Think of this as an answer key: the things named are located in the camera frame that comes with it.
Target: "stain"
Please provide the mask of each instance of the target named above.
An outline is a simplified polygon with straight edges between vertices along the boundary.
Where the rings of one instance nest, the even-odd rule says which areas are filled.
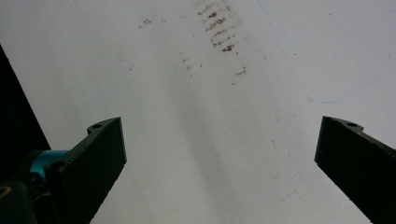
[[[125,62],[124,55],[123,55],[122,51],[121,51],[121,52],[118,52],[118,53],[116,54],[116,57],[117,57],[117,59],[118,59],[120,62],[122,62],[122,63]]]
[[[275,144],[275,142],[274,142],[274,139],[272,139],[271,142],[273,143],[274,149],[277,150],[276,144]]]
[[[236,18],[236,13],[226,0],[212,0],[208,3],[201,0],[198,7],[198,15],[205,26],[205,30],[211,34],[210,41],[214,48],[219,48],[222,52],[231,51],[236,45],[235,28],[241,22]]]
[[[225,51],[231,51],[231,50],[233,50],[233,47],[235,47],[235,45],[234,45],[234,44],[231,44],[231,45],[227,46],[225,49],[222,49],[221,51],[223,51],[223,52],[225,52]]]
[[[210,10],[213,6],[218,5],[218,4],[219,4],[219,3],[217,3],[217,2],[212,2],[211,4],[205,6],[204,10],[198,12],[198,16],[203,15],[203,14],[206,13],[208,10]]]
[[[208,18],[215,18],[217,15],[218,15],[217,12],[213,12],[212,14],[210,14],[210,15],[208,16]]]
[[[247,68],[244,66],[243,67],[243,71],[240,73],[235,74],[236,76],[241,76],[241,75],[245,75],[247,73]]]
[[[144,23],[145,25],[147,25],[147,24],[150,24],[151,21],[150,21],[150,20],[144,20],[143,23]]]
[[[208,28],[206,28],[207,31],[213,30],[216,26],[223,24],[227,19],[225,17],[223,17],[222,19],[218,19],[215,22],[213,22],[212,24],[209,25]]]
[[[296,194],[296,193],[297,193],[297,189],[294,189],[292,192],[288,193],[288,197],[290,197],[291,195]]]
[[[300,177],[300,181],[304,183],[303,177],[301,176],[300,172],[298,172],[298,176]]]
[[[144,25],[148,25],[148,24],[150,24],[150,23],[151,23],[150,20],[148,20],[148,19],[144,20],[144,21],[143,21],[143,25],[139,25],[139,29],[143,28]]]

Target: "white surface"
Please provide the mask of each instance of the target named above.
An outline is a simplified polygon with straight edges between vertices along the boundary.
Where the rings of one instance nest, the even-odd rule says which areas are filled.
[[[122,117],[128,163],[92,223],[369,223],[314,155],[323,115],[396,146],[395,9],[3,0],[0,42],[53,148]]]

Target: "black mark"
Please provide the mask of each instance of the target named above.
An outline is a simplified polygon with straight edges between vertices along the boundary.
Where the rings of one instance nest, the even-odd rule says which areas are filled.
[[[206,13],[208,10],[210,10],[210,8],[212,8],[216,3],[212,2],[211,4],[209,4],[208,6],[206,6],[204,8],[204,10],[198,12],[198,15],[201,16],[202,14]]]
[[[214,38],[215,38],[215,37],[212,36],[212,39],[211,39],[213,46],[220,46],[220,45],[222,45],[224,42],[226,42],[226,41],[228,41],[228,40],[231,40],[231,38],[228,36],[227,38],[224,38],[224,39],[220,40],[219,42],[215,42],[215,41],[213,40]]]
[[[245,75],[247,73],[247,68],[244,66],[242,72],[235,74],[236,76]]]
[[[272,139],[271,142],[273,143],[275,150],[277,150],[274,139]]]
[[[231,45],[227,46],[225,49],[222,49],[221,51],[223,51],[223,52],[225,52],[225,51],[231,51],[231,50],[233,50],[233,47],[235,47],[235,45],[234,45],[234,44],[231,44]]]
[[[213,30],[213,28],[215,28],[217,25],[221,25],[223,24],[227,19],[224,17],[222,19],[218,19],[215,22],[213,22],[212,24],[209,25],[208,28],[206,28],[207,31],[209,30]]]
[[[150,24],[150,23],[151,23],[150,20],[144,20],[144,21],[143,21],[143,25],[148,25],[148,24]]]
[[[229,28],[224,29],[224,30],[221,30],[221,31],[217,31],[217,32],[215,33],[214,36],[227,34],[228,29],[229,29]]]
[[[217,15],[218,15],[217,12],[213,12],[212,14],[210,14],[210,15],[208,16],[208,18],[215,18]]]
[[[125,62],[125,59],[123,59],[123,57],[122,57],[122,52],[119,52],[119,53],[117,53],[117,59],[120,61],[120,62]]]

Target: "mounting hole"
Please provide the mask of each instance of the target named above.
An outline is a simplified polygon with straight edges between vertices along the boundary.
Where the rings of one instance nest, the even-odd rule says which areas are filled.
[[[358,125],[356,123],[347,123],[346,125],[349,127],[354,127],[354,128],[358,127]]]
[[[98,128],[102,127],[102,124],[95,124],[95,125],[93,125],[92,127],[93,127],[94,129],[98,129]]]
[[[0,187],[0,199],[6,197],[11,192],[11,187],[3,186]]]

